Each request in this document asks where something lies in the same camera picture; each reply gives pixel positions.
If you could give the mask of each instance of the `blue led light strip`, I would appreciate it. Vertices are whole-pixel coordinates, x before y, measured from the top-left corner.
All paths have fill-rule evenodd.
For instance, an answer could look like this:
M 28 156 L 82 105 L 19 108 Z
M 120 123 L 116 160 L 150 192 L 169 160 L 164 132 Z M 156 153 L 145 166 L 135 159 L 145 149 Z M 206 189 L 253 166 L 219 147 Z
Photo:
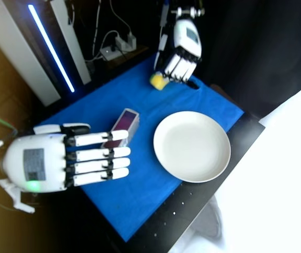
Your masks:
M 38 15 L 37 15 L 35 7 L 32 4 L 29 4 L 28 8 L 29 8 L 29 10 L 31 12 L 31 15 L 33 16 L 33 18 L 34 18 L 34 20 L 36 22 L 36 25 L 37 25 L 39 31 L 41 32 L 41 34 L 43 36 L 43 39 L 44 39 L 47 47 L 49 48 L 49 50 L 50 50 L 53 58 L 55 59 L 55 62 L 57 63 L 57 66 L 58 66 L 59 70 L 61 71 L 61 73 L 62 73 L 62 75 L 63 75 L 63 77 L 64 77 L 64 79 L 65 79 L 65 81 L 66 81 L 66 83 L 68 85 L 68 87 L 70 88 L 70 91 L 74 92 L 75 89 L 73 88 L 72 83 L 71 83 L 70 79 L 68 78 L 68 76 L 67 76 L 67 74 L 65 72 L 65 69 L 63 68 L 63 66 L 61 64 L 61 61 L 59 60 L 58 55 L 56 54 L 56 51 L 55 51 L 54 47 L 52 46 L 51 41 L 50 41 L 49 37 L 47 36 L 47 34 L 45 32 L 45 29 L 44 29 L 44 27 L 43 27 L 43 25 L 41 23 L 41 20 L 39 19 Z

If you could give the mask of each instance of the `white plate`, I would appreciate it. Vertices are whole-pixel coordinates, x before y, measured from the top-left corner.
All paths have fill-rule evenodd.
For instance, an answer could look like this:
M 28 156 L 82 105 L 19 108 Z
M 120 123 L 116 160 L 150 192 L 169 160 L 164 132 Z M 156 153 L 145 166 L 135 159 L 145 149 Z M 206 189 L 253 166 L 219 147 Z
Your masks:
M 222 127 L 212 118 L 191 111 L 169 115 L 157 126 L 154 150 L 170 174 L 192 183 L 218 177 L 231 154 L 229 138 Z

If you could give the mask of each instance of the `blue cloth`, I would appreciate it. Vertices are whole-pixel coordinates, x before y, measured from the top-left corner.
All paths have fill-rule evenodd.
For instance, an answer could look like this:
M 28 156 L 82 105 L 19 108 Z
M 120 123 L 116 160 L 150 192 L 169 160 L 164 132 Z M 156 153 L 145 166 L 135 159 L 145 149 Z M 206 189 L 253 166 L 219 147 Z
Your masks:
M 101 213 L 127 241 L 181 181 L 158 162 L 153 149 L 157 125 L 178 111 L 197 111 L 216 120 L 225 131 L 243 111 L 192 77 L 200 89 L 170 83 L 162 91 L 149 83 L 151 57 L 42 124 L 84 122 L 92 132 L 112 128 L 124 108 L 140 113 L 140 125 L 130 143 L 129 175 L 125 178 L 82 186 Z

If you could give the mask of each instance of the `white robotic hand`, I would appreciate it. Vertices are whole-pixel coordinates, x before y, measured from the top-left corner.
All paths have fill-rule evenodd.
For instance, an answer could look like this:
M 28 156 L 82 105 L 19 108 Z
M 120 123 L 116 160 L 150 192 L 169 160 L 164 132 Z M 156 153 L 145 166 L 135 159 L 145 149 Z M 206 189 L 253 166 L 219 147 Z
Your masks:
M 189 15 L 185 15 L 187 18 L 182 16 L 181 8 L 175 13 L 177 20 L 174 29 L 160 37 L 154 63 L 156 73 L 150 79 L 158 90 L 162 90 L 169 81 L 187 83 L 201 60 L 202 46 L 192 21 L 196 10 L 192 8 Z
M 35 135 L 17 138 L 3 159 L 10 182 L 25 192 L 63 191 L 67 187 L 128 175 L 130 148 L 77 150 L 128 137 L 128 131 L 89 133 L 88 124 L 42 125 Z

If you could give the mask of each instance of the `yellow sponge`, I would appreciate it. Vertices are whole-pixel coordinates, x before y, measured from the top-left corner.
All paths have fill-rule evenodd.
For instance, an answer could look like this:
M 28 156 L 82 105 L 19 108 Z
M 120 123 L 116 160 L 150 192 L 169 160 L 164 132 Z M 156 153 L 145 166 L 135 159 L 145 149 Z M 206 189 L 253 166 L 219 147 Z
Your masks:
M 152 86 L 154 86 L 154 88 L 158 89 L 159 91 L 161 91 L 168 83 L 168 81 L 165 80 L 163 76 L 158 73 L 152 75 L 149 81 L 152 84 Z

